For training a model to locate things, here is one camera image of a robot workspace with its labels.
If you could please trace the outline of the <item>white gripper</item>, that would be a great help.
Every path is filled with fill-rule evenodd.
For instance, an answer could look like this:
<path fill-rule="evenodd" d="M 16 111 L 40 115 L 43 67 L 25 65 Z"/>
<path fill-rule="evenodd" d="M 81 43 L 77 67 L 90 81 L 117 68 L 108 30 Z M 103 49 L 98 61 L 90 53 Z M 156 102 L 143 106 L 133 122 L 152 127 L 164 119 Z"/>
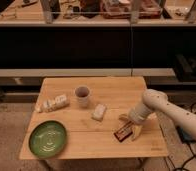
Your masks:
<path fill-rule="evenodd" d="M 132 132 L 133 135 L 131 137 L 131 140 L 136 140 L 142 131 L 142 124 L 145 122 L 145 120 L 148 118 L 148 116 L 151 114 L 151 111 L 146 108 L 133 108 L 130 110 L 130 112 L 127 114 L 121 114 L 119 115 L 119 120 L 121 121 L 128 121 L 130 120 L 136 125 L 132 126 Z"/>

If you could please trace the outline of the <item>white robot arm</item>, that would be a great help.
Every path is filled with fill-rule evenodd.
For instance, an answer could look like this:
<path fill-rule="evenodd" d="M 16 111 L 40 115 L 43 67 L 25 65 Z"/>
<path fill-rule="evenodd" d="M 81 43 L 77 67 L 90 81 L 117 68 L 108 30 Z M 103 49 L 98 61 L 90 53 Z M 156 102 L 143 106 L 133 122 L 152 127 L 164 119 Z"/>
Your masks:
<path fill-rule="evenodd" d="M 142 125 L 154 112 L 166 115 L 196 140 L 196 114 L 171 103 L 162 91 L 146 89 L 141 101 L 127 114 L 121 114 L 119 119 Z"/>

